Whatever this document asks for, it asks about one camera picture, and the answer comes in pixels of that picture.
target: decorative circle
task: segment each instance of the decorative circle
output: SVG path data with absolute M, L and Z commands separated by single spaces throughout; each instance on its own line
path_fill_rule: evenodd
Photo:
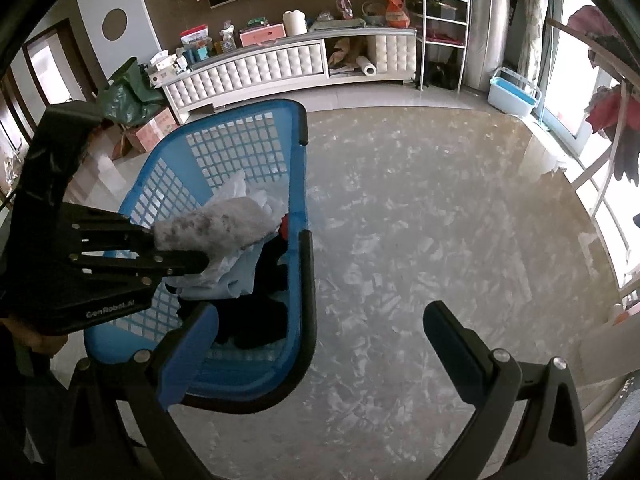
M 102 34 L 109 41 L 116 41 L 127 28 L 127 13 L 122 9 L 111 9 L 102 20 Z
M 511 356 L 505 349 L 497 348 L 494 350 L 494 359 L 496 361 L 500 361 L 501 363 L 506 363 L 509 361 L 509 359 L 511 359 Z

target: wooden door frame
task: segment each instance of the wooden door frame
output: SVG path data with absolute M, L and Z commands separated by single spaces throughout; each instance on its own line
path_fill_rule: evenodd
M 24 140 L 28 145 L 31 145 L 32 134 L 36 131 L 36 121 L 33 120 L 33 116 L 31 115 L 29 109 L 27 108 L 24 99 L 22 98 L 22 94 L 20 93 L 20 89 L 15 81 L 14 73 L 9 67 L 4 74 L 4 77 L 0 80 L 0 92 L 2 92 L 2 97 L 4 98 L 4 102 L 9 108 L 9 112 L 14 118 L 20 133 L 24 137 Z M 20 112 L 24 116 L 24 120 L 29 125 L 31 132 L 27 130 L 27 127 L 22 122 L 22 118 L 18 113 L 17 108 L 20 108 Z
M 33 79 L 33 83 L 36 86 L 36 90 L 38 91 L 38 94 L 40 95 L 40 98 L 42 99 L 42 102 L 44 103 L 44 105 L 47 107 L 50 105 L 49 100 L 47 99 L 46 94 L 44 93 L 44 90 L 42 89 L 42 85 L 40 84 L 40 81 L 38 80 L 38 75 L 36 74 L 35 69 L 33 68 L 33 63 L 31 62 L 31 56 L 29 54 L 29 47 L 31 45 L 33 45 L 34 43 L 37 43 L 45 38 L 48 38 L 49 36 L 53 36 L 54 34 L 58 34 L 60 35 L 60 31 L 66 31 L 68 32 L 68 40 L 70 43 L 70 46 L 73 50 L 74 55 L 78 58 L 79 61 L 79 67 L 80 70 L 82 71 L 82 77 L 84 79 L 86 79 L 86 81 L 89 83 L 89 95 L 87 95 L 87 92 L 84 91 L 84 88 L 82 88 L 81 86 L 81 91 L 82 94 L 84 94 L 84 97 L 89 100 L 89 99 L 93 99 L 91 92 L 94 95 L 98 95 L 98 87 L 95 84 L 94 78 L 91 76 L 91 73 L 89 72 L 89 69 L 87 68 L 86 63 L 84 62 L 84 58 L 82 57 L 82 54 L 80 53 L 80 48 L 78 47 L 78 42 L 76 41 L 76 37 L 74 35 L 73 32 L 73 28 L 71 27 L 71 20 L 69 20 L 69 18 L 65 18 L 64 20 L 60 20 L 59 22 L 51 25 L 51 27 L 46 28 L 45 30 L 43 30 L 41 33 L 37 34 L 36 36 L 34 36 L 33 38 L 31 38 L 29 41 L 25 42 L 22 46 L 22 53 L 24 54 L 24 60 L 27 63 L 27 68 L 29 69 L 29 73 L 31 74 L 31 78 Z

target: basket handle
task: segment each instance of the basket handle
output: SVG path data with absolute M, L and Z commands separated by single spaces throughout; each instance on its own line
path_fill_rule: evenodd
M 494 72 L 494 75 L 493 75 L 492 79 L 494 77 L 496 77 L 500 72 L 504 72 L 504 73 L 510 75 L 511 77 L 516 78 L 518 81 L 524 83 L 525 85 L 528 85 L 531 88 L 533 88 L 534 99 L 536 100 L 536 106 L 538 106 L 538 103 L 540 102 L 540 99 L 542 98 L 542 90 L 540 90 L 538 85 L 536 85 L 533 81 L 527 79 L 523 75 L 520 75 L 517 72 L 514 72 L 513 70 L 511 70 L 511 68 L 507 68 L 505 66 L 501 66 L 501 67 L 497 68 L 495 70 L 495 72 Z

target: pink box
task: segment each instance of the pink box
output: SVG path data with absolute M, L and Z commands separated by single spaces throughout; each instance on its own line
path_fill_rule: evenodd
M 178 125 L 169 108 L 156 114 L 147 124 L 126 131 L 131 145 L 140 153 L 150 152 L 156 144 L 174 131 Z
M 240 34 L 240 41 L 242 42 L 242 46 L 249 46 L 284 37 L 286 37 L 284 25 L 282 23 L 278 23 L 277 25 L 252 28 L 251 30 L 243 32 Z

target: paper towel roll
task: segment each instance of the paper towel roll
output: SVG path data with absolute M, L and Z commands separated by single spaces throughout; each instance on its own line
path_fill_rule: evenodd
M 288 10 L 282 15 L 282 22 L 287 36 L 306 34 L 305 13 L 301 10 Z
M 358 66 L 360 67 L 364 75 L 368 75 L 368 76 L 376 75 L 376 72 L 377 72 L 376 67 L 366 57 L 358 56 L 356 58 L 356 63 L 358 64 Z

